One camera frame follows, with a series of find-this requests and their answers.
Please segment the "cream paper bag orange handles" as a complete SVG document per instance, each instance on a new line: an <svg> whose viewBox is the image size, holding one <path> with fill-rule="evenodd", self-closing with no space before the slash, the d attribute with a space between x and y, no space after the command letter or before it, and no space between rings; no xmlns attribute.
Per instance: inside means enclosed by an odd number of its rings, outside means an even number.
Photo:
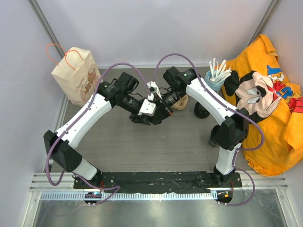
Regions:
<svg viewBox="0 0 303 227"><path fill-rule="evenodd" d="M101 74L90 50L72 47L64 52L51 75L68 99L78 106L84 106L94 93Z"/></svg>

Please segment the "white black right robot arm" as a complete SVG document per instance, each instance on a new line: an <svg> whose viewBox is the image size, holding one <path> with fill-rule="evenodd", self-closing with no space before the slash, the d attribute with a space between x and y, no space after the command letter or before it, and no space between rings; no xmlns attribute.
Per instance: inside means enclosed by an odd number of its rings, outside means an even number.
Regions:
<svg viewBox="0 0 303 227"><path fill-rule="evenodd" d="M165 71L163 78L171 88L167 94L160 94L154 80L147 86L166 108L170 108L184 95L188 95L201 104L217 121L217 125L211 131L210 141L219 146L218 161L210 174L210 182L202 179L201 183L204 187L228 186L235 173L237 152L248 135L248 112L224 103L195 69L180 72L175 67L171 67Z"/></svg>

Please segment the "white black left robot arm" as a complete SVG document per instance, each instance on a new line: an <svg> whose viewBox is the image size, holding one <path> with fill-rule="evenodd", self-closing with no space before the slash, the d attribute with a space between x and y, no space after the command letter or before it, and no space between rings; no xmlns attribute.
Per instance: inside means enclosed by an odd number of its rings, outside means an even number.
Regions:
<svg viewBox="0 0 303 227"><path fill-rule="evenodd" d="M79 152L77 146L90 128L113 107L119 106L135 117L146 118L154 114L155 104L151 101L153 95L137 100L130 94L139 82L133 76L122 73L112 83L103 81L99 84L97 93L56 132L47 131L44 134L47 159L52 159L64 171L74 173L91 189L101 184L101 171L87 161Z"/></svg>

